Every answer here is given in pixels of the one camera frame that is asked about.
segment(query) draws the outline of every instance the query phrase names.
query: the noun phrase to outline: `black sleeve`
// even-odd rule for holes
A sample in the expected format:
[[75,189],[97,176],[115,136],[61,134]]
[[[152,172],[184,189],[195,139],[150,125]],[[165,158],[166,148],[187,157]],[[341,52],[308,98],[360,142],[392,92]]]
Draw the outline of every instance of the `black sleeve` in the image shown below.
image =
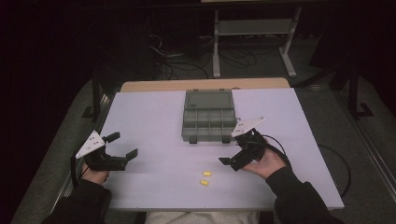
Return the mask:
[[265,181],[277,197],[275,210],[282,223],[343,223],[331,216],[314,187],[302,183],[289,167],[279,169]]
[[103,190],[103,186],[87,180],[80,180],[78,187],[73,190],[71,195],[62,198],[42,223],[99,223],[98,204]]

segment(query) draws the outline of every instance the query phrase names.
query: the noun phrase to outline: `dark background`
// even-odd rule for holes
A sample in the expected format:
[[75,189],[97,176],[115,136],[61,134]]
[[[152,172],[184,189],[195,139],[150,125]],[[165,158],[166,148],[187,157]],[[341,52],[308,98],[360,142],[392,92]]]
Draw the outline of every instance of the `dark background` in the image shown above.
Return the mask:
[[[355,64],[394,115],[395,13],[387,1],[304,7],[297,29],[306,36],[323,34],[312,65],[326,68],[340,60]],[[258,9],[251,16],[261,14]],[[198,36],[211,34],[212,18],[209,10],[86,11],[67,0],[1,0],[0,90],[5,103],[0,222],[12,219],[68,107],[94,71],[114,72],[99,77],[106,93],[127,80],[155,79],[158,67],[148,33],[165,36],[169,49],[194,54]],[[189,28],[178,32],[181,24]]]

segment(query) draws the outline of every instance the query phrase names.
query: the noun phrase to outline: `white triangular marker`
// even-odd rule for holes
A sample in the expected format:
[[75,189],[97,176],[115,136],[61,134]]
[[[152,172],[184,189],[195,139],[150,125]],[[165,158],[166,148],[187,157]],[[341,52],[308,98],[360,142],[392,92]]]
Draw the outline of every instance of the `white triangular marker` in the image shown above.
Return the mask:
[[103,139],[100,137],[99,133],[97,133],[96,131],[93,131],[91,133],[90,137],[84,143],[84,145],[82,145],[82,147],[79,149],[79,152],[76,155],[76,159],[79,159],[79,158],[95,151],[96,149],[104,146],[105,144],[106,144],[105,141],[103,141]]
[[248,131],[250,131],[254,127],[256,127],[257,125],[263,123],[264,120],[265,120],[264,116],[261,116],[260,118],[257,118],[257,119],[240,120],[236,124],[235,129],[233,129],[233,132],[231,133],[231,137],[236,137],[236,136],[242,135],[244,133],[247,133]]

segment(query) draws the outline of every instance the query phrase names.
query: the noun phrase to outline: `gray plastic organizer tray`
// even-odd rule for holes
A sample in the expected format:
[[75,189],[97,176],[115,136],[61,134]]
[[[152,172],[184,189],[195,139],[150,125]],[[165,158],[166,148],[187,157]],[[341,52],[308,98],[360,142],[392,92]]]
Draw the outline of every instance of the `gray plastic organizer tray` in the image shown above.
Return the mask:
[[231,90],[186,91],[183,141],[230,143],[235,125]]

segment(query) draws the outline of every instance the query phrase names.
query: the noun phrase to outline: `black cable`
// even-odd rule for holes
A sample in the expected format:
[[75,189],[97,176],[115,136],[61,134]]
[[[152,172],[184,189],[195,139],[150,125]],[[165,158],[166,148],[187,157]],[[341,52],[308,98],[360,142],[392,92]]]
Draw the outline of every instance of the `black cable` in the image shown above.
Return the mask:
[[[253,55],[256,55],[256,56],[265,55],[265,54],[271,53],[272,51],[274,51],[274,50],[276,50],[276,49],[279,49],[279,47],[281,47],[281,46],[284,45],[285,40],[282,39],[282,38],[280,38],[280,37],[278,37],[278,38],[281,39],[281,42],[280,42],[280,43],[277,43],[272,49],[268,49],[267,51],[261,52],[261,53],[254,53],[253,50],[250,50],[249,52],[252,53]],[[259,45],[255,47],[255,49],[257,49],[258,47],[260,47],[262,44],[264,44],[264,41],[262,41],[261,43],[259,43]]]
[[344,159],[344,157],[342,157],[340,153],[338,153],[337,151],[335,151],[334,149],[332,149],[332,148],[330,148],[330,147],[326,147],[326,146],[323,146],[323,145],[320,145],[320,144],[318,144],[318,147],[323,147],[323,148],[326,148],[326,149],[330,150],[331,152],[333,152],[335,155],[337,155],[337,156],[343,161],[344,165],[346,166],[346,169],[347,169],[347,182],[346,182],[346,188],[345,188],[345,189],[343,190],[343,192],[340,194],[341,198],[344,198],[344,196],[346,196],[347,192],[349,191],[350,184],[351,184],[351,182],[352,182],[352,174],[351,174],[351,172],[350,172],[350,167],[349,167],[349,165],[347,164],[346,159]]
[[165,75],[165,77],[163,77],[163,80],[164,80],[164,79],[165,79],[165,80],[171,80],[171,79],[172,79],[172,76],[175,76],[175,77],[177,77],[177,79],[178,79],[178,75],[176,75],[176,74],[174,73],[174,70],[173,70],[172,66],[170,66],[170,65],[167,64],[167,63],[163,63],[163,65],[165,65],[165,71],[161,70],[162,75]]
[[77,182],[82,178],[82,176],[85,174],[85,172],[88,171],[90,167],[87,166],[87,168],[85,168],[85,170],[83,172],[81,172],[81,174],[78,176]]
[[[207,66],[207,64],[209,63],[211,58],[211,55],[209,54],[209,56],[207,57],[205,63],[203,65],[197,65],[197,64],[192,64],[192,63],[179,63],[179,62],[167,62],[167,65],[171,66],[172,68],[176,68],[179,70],[183,70],[183,71],[194,71],[194,70],[201,70],[207,79],[209,79],[209,74],[206,72],[206,70],[204,69],[205,66]],[[171,64],[183,64],[183,65],[187,65],[187,66],[192,66],[194,67],[193,69],[187,69],[187,68],[182,68],[182,67],[178,67],[178,66],[174,66]]]
[[165,72],[162,73],[162,77],[163,77],[163,75],[165,75],[165,78],[163,78],[163,80],[164,80],[164,79],[165,79],[165,80],[170,80],[170,79],[172,78],[172,75],[173,75],[173,69],[172,69],[172,67],[170,67],[171,72],[168,73],[168,67],[166,66],[166,65],[167,65],[166,61],[168,60],[168,57],[167,57],[167,54],[166,54],[166,53],[165,53],[163,56],[164,56],[164,57],[163,57],[163,62],[162,62],[162,64],[165,64]]
[[[205,50],[203,51],[200,55],[199,55],[199,60],[198,59],[191,59],[188,61],[184,61],[184,62],[169,62],[169,60],[172,60],[172,58],[169,58],[168,62],[169,63],[193,63],[196,61],[201,61],[201,57],[204,56],[205,54],[207,54],[209,52],[209,50]],[[210,58],[211,58],[212,54],[210,53],[209,56],[207,57],[205,63],[203,65],[201,65],[201,67],[205,67],[209,62],[210,62]]]
[[[221,58],[225,63],[227,63],[227,64],[230,65],[231,67],[235,67],[235,68],[247,68],[247,67],[249,67],[249,66],[251,66],[251,65],[254,65],[254,64],[256,64],[257,61],[258,61],[257,58],[256,58],[256,56],[268,54],[268,53],[270,53],[270,52],[272,52],[272,51],[278,49],[279,46],[281,46],[281,45],[276,45],[274,48],[269,49],[269,50],[267,50],[267,51],[265,51],[265,52],[262,52],[262,53],[254,53],[253,50],[242,51],[242,50],[240,49],[239,51],[242,52],[242,55],[237,55],[237,54],[235,54],[235,53],[232,53],[232,52],[229,50],[229,49],[231,49],[231,45],[230,45],[229,43],[226,42],[225,44],[228,46],[227,52],[233,57],[233,59],[231,59],[231,58],[229,58],[229,57],[227,57],[226,55],[221,54],[221,53],[219,53],[219,56],[220,56],[220,58]],[[260,45],[262,45],[262,44],[263,44],[263,41],[260,42],[260,43],[258,43],[258,45],[257,45],[256,47],[254,47],[254,49],[257,49],[257,48],[258,48]],[[250,61],[247,59],[247,57],[249,57],[249,56],[253,59],[253,62],[250,62]]]
[[189,60],[187,60],[185,62],[178,61],[178,63],[193,63],[193,62],[198,61],[198,58],[200,59],[206,53],[211,52],[212,47],[213,47],[212,45],[203,45],[203,46],[201,46],[200,47],[200,51],[198,52],[198,56],[196,56],[195,54],[191,55],[190,53],[179,53],[179,54],[176,54],[176,55],[175,54],[172,55],[171,52],[165,52],[164,50],[163,50],[163,53],[162,52],[160,53],[158,51],[157,52],[160,53],[161,56],[164,56],[164,54],[168,55],[168,57],[167,57],[168,61],[169,60],[178,60],[181,57],[192,57],[192,58],[195,58],[195,59],[189,59]]
[[262,136],[263,136],[263,137],[271,138],[272,140],[276,141],[277,144],[282,148],[283,154],[285,154],[285,156],[286,156],[285,148],[283,148],[283,147],[282,147],[282,144],[280,144],[274,137],[272,137],[272,136],[270,136],[270,135],[266,135],[266,134],[262,134]]

